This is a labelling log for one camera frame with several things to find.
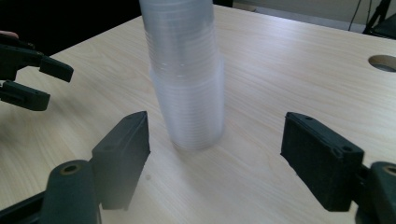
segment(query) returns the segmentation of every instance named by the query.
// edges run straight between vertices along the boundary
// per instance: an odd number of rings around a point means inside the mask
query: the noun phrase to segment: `floor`
[[[307,16],[307,15],[298,14],[298,13],[274,10],[271,8],[254,7],[254,6],[247,6],[247,5],[236,4],[236,3],[233,4],[233,7],[256,12],[256,13],[261,13],[261,14],[265,14],[265,15],[276,16],[276,17],[280,17],[280,18],[294,20],[294,21],[302,21],[302,22],[332,27],[335,29],[346,30],[346,31],[349,30],[350,32],[355,32],[355,33],[360,33],[360,34],[364,30],[364,25],[357,24],[357,23],[350,24],[350,22],[345,22],[345,21],[334,21],[334,20],[329,20],[329,19],[324,19],[324,18],[319,18],[319,17],[312,17],[312,16]]]

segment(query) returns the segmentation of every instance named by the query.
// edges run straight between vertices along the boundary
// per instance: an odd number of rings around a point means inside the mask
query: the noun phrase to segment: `round hole in table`
[[[396,58],[388,55],[374,55],[369,58],[369,64],[386,72],[396,72]]]

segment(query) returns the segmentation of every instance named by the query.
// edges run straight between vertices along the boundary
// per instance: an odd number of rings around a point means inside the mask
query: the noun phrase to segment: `transparent cup stack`
[[[224,126],[224,60],[212,0],[140,0],[152,80],[177,148],[210,147]]]

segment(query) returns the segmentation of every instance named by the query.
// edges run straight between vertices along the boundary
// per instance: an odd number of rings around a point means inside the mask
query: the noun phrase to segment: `wooden table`
[[[142,18],[54,59],[71,83],[22,69],[17,82],[51,94],[34,112],[1,103],[0,208],[45,190],[50,171],[88,160],[125,116],[146,110],[151,154],[128,211],[104,223],[354,223],[330,213],[280,156],[284,117],[306,114],[365,150],[364,164],[396,162],[396,75],[372,67],[396,42],[215,6],[225,57],[225,132],[212,148],[172,147],[149,78]]]

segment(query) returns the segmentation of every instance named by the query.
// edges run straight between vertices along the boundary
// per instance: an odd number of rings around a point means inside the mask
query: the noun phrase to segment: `stack of plastic cups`
[[[224,61],[212,0],[140,0],[150,77],[178,148],[216,143],[224,124]]]

